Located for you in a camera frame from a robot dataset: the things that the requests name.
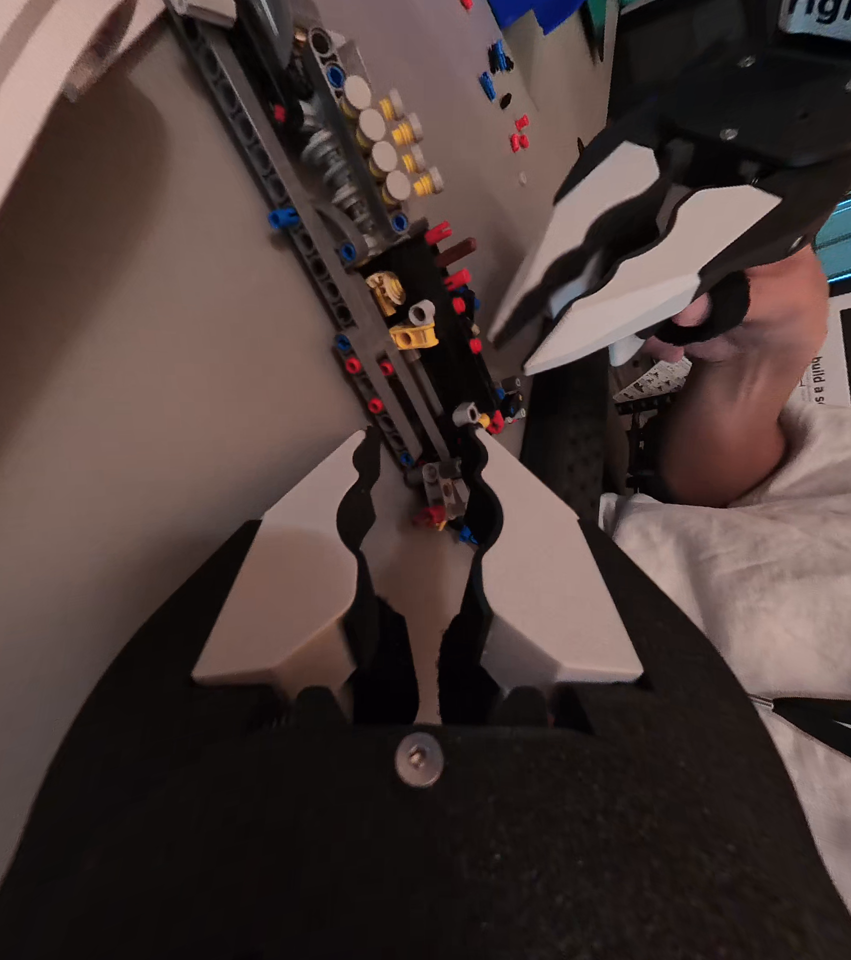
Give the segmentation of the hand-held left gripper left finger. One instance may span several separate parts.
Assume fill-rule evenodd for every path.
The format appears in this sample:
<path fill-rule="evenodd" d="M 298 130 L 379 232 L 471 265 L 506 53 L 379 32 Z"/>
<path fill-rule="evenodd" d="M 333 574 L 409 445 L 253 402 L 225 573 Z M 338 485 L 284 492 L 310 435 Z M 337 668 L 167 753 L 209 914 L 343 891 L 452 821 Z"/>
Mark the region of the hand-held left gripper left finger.
<path fill-rule="evenodd" d="M 380 465 L 369 428 L 352 433 L 264 512 L 192 668 L 197 684 L 345 696 L 357 668 L 345 617 L 358 597 L 360 566 L 337 517 L 360 481 L 360 452 Z"/>

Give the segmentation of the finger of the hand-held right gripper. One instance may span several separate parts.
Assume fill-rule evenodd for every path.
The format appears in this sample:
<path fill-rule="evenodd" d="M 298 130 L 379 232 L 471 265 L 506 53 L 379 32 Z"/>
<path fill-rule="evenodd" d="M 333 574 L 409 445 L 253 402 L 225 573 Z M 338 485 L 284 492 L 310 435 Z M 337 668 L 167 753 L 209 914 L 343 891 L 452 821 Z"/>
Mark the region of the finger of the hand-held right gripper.
<path fill-rule="evenodd" d="M 648 251 L 624 259 L 605 283 L 563 305 L 525 361 L 533 377 L 669 320 L 697 297 L 707 263 L 780 203 L 752 185 L 707 188 L 684 198 L 671 227 Z"/>
<path fill-rule="evenodd" d="M 625 141 L 553 205 L 491 321 L 493 345 L 505 346 L 544 313 L 556 291 L 581 276 L 590 258 L 589 230 L 601 216 L 647 191 L 659 174 L 653 149 Z"/>

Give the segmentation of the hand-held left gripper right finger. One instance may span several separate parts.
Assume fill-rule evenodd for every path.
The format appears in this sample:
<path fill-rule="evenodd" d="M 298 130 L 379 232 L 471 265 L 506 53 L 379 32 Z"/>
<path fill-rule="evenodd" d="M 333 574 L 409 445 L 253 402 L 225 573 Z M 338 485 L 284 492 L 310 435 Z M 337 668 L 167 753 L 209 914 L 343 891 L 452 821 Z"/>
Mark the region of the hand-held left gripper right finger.
<path fill-rule="evenodd" d="M 498 687 L 635 681 L 643 665 L 576 511 L 487 431 L 462 440 L 477 541 L 464 666 Z"/>

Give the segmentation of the lego chassis assembly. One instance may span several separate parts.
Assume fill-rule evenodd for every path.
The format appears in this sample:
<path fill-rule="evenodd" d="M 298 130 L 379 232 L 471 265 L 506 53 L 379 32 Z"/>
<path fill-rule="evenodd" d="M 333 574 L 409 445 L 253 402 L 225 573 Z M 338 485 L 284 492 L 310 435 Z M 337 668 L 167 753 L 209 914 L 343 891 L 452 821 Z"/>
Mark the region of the lego chassis assembly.
<path fill-rule="evenodd" d="M 356 43 L 313 2 L 165 2 L 170 24 L 334 328 L 332 352 L 420 490 L 416 522 L 477 546 L 467 435 L 523 418 L 521 381 L 486 364 L 476 248 L 412 201 L 444 183 L 400 94 L 378 94 Z"/>

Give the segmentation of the person's right forearm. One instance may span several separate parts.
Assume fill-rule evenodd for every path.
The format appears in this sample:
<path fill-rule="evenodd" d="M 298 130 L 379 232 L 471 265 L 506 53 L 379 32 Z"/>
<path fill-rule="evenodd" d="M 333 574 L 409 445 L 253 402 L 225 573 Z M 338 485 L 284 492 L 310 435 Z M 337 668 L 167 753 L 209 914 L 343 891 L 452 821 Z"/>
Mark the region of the person's right forearm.
<path fill-rule="evenodd" d="M 781 417 L 808 365 L 785 354 L 696 360 L 660 428 L 658 473 L 671 499 L 724 508 L 766 481 L 785 457 Z"/>

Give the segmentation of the scattered small lego pins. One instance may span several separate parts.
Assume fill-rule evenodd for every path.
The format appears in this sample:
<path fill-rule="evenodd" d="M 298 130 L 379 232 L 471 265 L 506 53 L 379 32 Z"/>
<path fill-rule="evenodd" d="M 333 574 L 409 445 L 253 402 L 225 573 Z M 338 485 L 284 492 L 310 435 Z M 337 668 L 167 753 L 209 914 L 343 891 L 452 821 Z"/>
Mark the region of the scattered small lego pins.
<path fill-rule="evenodd" d="M 504 35 L 493 2 L 453 2 L 453 7 L 464 43 L 463 70 L 469 89 L 477 94 L 480 114 L 496 147 L 522 163 L 528 158 L 531 121 L 518 54 Z"/>

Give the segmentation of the person's right hand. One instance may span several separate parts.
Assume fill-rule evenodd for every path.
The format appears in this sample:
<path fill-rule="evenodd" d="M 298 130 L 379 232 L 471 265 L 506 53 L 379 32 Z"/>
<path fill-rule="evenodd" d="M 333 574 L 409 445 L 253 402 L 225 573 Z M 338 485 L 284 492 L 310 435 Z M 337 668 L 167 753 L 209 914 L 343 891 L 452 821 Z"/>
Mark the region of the person's right hand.
<path fill-rule="evenodd" d="M 649 338 L 642 353 L 659 361 L 688 357 L 708 371 L 769 375 L 795 387 L 823 347 L 829 318 L 829 286 L 815 250 L 746 271 L 749 308 L 732 330 L 687 346 Z"/>

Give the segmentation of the black perforated panel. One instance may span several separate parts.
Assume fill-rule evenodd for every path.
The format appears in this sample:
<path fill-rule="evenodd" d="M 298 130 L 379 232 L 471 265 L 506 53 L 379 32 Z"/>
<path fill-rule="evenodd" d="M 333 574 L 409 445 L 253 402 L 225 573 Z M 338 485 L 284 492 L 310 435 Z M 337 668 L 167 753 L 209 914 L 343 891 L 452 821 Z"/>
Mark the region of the black perforated panel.
<path fill-rule="evenodd" d="M 622 434 L 605 352 L 531 380 L 519 459 L 576 514 L 595 521 L 600 498 L 617 489 Z"/>

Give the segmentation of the blue storage bin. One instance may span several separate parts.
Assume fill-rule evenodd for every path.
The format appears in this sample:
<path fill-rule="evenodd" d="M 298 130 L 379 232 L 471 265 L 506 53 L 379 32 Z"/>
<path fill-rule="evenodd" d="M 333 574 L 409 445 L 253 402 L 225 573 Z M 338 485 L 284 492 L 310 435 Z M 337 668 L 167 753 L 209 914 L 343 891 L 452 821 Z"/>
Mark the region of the blue storage bin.
<path fill-rule="evenodd" d="M 543 34 L 547 35 L 575 15 L 586 1 L 488 1 L 500 28 L 507 29 L 532 14 Z"/>

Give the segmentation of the person in white shirt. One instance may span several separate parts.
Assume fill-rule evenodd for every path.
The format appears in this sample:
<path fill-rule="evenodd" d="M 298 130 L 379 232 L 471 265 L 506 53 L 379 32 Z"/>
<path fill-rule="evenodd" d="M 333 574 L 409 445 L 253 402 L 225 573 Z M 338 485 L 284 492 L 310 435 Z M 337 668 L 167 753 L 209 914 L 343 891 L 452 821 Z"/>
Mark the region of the person in white shirt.
<path fill-rule="evenodd" d="M 604 494 L 600 527 L 753 695 L 851 700 L 851 408 L 801 400 L 787 455 L 725 509 Z M 851 913 L 851 759 L 760 710 Z"/>

